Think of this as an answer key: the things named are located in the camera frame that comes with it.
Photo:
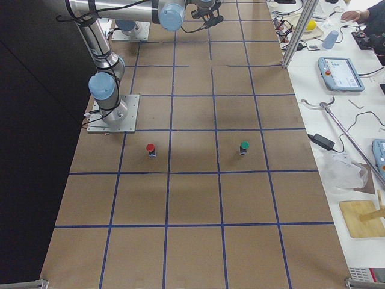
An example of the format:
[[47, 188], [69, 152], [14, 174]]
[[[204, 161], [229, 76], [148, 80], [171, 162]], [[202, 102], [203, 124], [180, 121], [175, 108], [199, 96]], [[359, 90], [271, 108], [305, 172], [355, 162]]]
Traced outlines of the person's hand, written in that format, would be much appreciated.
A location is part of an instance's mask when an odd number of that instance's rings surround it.
[[340, 19], [346, 22], [352, 21], [356, 23], [364, 23], [369, 18], [369, 15], [369, 10], [351, 10], [344, 12]]

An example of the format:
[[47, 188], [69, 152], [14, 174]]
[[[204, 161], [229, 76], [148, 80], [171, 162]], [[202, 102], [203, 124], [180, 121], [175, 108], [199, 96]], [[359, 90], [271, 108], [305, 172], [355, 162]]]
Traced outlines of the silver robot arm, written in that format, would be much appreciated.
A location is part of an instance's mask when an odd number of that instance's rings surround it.
[[46, 4], [58, 13], [57, 22], [73, 22], [82, 34], [97, 69], [88, 88], [99, 106], [98, 120], [113, 127], [120, 125], [128, 114], [127, 103], [120, 94], [125, 65], [111, 50], [99, 19], [148, 22], [167, 31], [177, 31], [191, 1], [46, 1]]
[[115, 24], [126, 35], [136, 35], [141, 31], [140, 24], [136, 21], [116, 19]]

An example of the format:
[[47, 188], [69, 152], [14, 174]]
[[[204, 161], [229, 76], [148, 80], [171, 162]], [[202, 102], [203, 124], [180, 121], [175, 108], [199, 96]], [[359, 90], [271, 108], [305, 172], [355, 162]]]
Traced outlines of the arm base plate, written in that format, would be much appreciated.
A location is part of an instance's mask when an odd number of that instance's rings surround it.
[[115, 22], [115, 27], [110, 31], [111, 40], [113, 42], [147, 42], [149, 38], [150, 24], [148, 22], [139, 22], [141, 31], [136, 34], [126, 35], [123, 31], [118, 29]]
[[100, 114], [99, 106], [96, 101], [93, 103], [93, 110], [97, 113], [90, 116], [87, 124], [89, 133], [121, 133], [135, 132], [137, 113], [139, 107], [139, 95], [120, 95], [120, 105], [108, 116], [102, 119], [107, 111]]

